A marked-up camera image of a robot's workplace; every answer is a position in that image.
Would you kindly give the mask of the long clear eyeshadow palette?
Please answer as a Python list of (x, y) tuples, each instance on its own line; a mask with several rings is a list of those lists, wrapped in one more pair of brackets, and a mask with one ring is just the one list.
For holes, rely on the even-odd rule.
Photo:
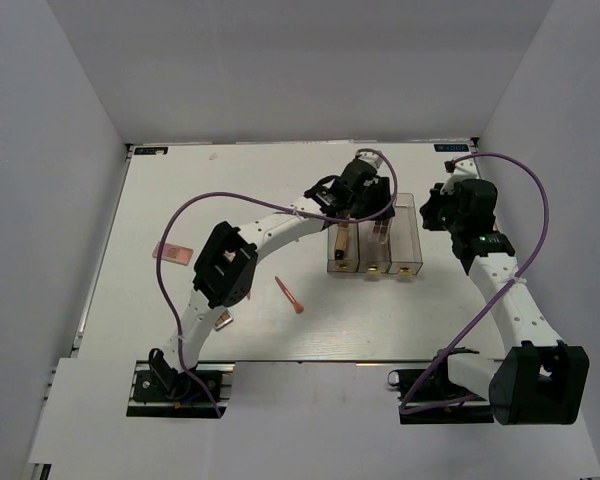
[(371, 226), (369, 240), (381, 245), (386, 244), (389, 238), (390, 228), (390, 219), (374, 221)]

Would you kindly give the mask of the square foundation bottle black pump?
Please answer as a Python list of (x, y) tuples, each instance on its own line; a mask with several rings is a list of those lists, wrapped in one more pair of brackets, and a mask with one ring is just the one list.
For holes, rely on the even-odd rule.
[(347, 225), (338, 226), (334, 242), (334, 259), (344, 260), (348, 252), (349, 228)]

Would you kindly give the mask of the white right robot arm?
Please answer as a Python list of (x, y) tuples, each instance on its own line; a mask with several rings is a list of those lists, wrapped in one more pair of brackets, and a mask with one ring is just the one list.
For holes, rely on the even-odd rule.
[(550, 326), (519, 277), (515, 250), (495, 228), (496, 202), (494, 184), (464, 179), (435, 184), (420, 209), (424, 229), (450, 233), (452, 251), (486, 300), (506, 351), (497, 362), (455, 347), (431, 374), (432, 388), (446, 399), (464, 390), (478, 395), (502, 425), (570, 425), (589, 358)]

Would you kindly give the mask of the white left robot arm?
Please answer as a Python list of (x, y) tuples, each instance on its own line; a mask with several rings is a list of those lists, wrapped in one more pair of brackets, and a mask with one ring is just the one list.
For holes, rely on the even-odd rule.
[(338, 223), (357, 224), (394, 214), (396, 174), (379, 174), (389, 160), (362, 148), (339, 175), (316, 182), (288, 206), (267, 203), (270, 215), (242, 226), (218, 223), (198, 253), (189, 302), (178, 311), (166, 302), (176, 330), (163, 348), (149, 353), (157, 387), (168, 398), (185, 396), (199, 379), (194, 370), (216, 320), (252, 289), (258, 264), (272, 253)]

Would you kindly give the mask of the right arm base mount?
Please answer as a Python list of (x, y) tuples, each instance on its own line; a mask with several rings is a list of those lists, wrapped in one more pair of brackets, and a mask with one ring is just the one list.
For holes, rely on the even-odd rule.
[(461, 402), (470, 392), (454, 385), (441, 376), (429, 376), (414, 394), (407, 408), (417, 408), (436, 402), (449, 405), (432, 408), (409, 415), (400, 414), (401, 425), (471, 425), (493, 424), (490, 406), (481, 398)]

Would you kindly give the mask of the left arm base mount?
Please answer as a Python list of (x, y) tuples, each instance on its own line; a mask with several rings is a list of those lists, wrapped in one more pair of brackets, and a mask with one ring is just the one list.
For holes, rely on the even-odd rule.
[(126, 416), (131, 418), (220, 419), (231, 395), (233, 364), (202, 363), (190, 375), (170, 367), (152, 349), (137, 361), (132, 376)]

